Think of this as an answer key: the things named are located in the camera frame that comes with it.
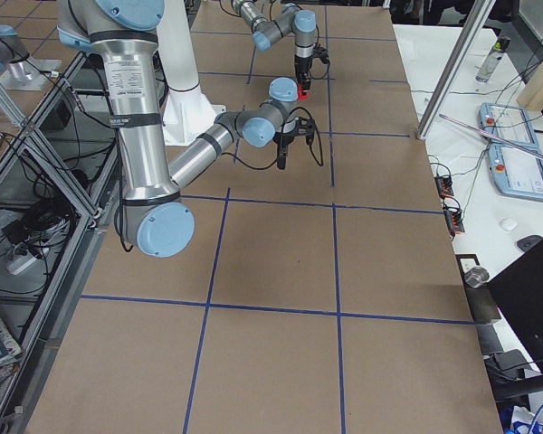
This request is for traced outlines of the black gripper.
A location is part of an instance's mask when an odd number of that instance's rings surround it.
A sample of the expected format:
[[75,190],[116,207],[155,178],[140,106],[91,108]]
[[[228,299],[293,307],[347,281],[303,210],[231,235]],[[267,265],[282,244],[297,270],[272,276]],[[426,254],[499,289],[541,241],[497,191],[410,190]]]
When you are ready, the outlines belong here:
[[[312,63],[315,59],[320,59],[326,66],[326,71],[319,77],[314,77],[311,74]],[[301,86],[303,89],[310,90],[310,83],[312,80],[321,80],[328,75],[328,49],[322,47],[320,44],[313,44],[310,46],[300,46],[296,44],[294,52],[294,68],[298,87]]]
[[305,137],[306,144],[312,146],[316,133],[316,121],[314,118],[296,117],[280,132],[276,132],[273,142],[277,145],[276,165],[279,170],[285,170],[289,153],[289,144],[296,137]]

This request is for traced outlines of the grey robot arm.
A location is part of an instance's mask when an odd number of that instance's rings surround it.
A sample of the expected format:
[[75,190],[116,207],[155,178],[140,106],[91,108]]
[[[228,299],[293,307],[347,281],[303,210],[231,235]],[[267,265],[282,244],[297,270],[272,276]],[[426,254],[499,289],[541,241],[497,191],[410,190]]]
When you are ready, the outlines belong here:
[[[306,99],[312,81],[324,78],[330,66],[329,51],[319,42],[315,13],[290,3],[283,7],[277,18],[267,19],[259,12],[254,1],[231,1],[230,4],[233,11],[250,26],[253,42],[259,51],[270,50],[282,38],[290,34],[294,36],[294,70],[298,99]],[[327,67],[320,77],[314,77],[311,73],[315,59],[320,59]]]
[[295,107],[310,88],[315,14],[287,4],[269,20],[251,1],[232,8],[261,51],[287,35],[295,39],[295,77],[273,80],[269,97],[252,111],[213,106],[201,91],[183,2],[58,3],[61,42],[103,61],[110,126],[126,176],[118,234],[152,257],[173,256],[189,243],[195,218],[181,191],[230,145],[239,139],[255,147],[282,145],[299,133]]

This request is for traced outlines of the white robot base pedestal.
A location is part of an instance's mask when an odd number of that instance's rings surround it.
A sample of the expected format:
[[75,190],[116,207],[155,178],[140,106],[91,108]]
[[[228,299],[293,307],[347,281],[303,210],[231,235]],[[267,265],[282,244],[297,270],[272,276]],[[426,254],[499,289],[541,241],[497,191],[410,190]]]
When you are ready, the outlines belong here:
[[226,107],[212,104],[201,90],[182,0],[165,2],[157,37],[158,53],[168,87],[163,114],[165,144],[187,146],[211,127],[215,117],[226,111]]

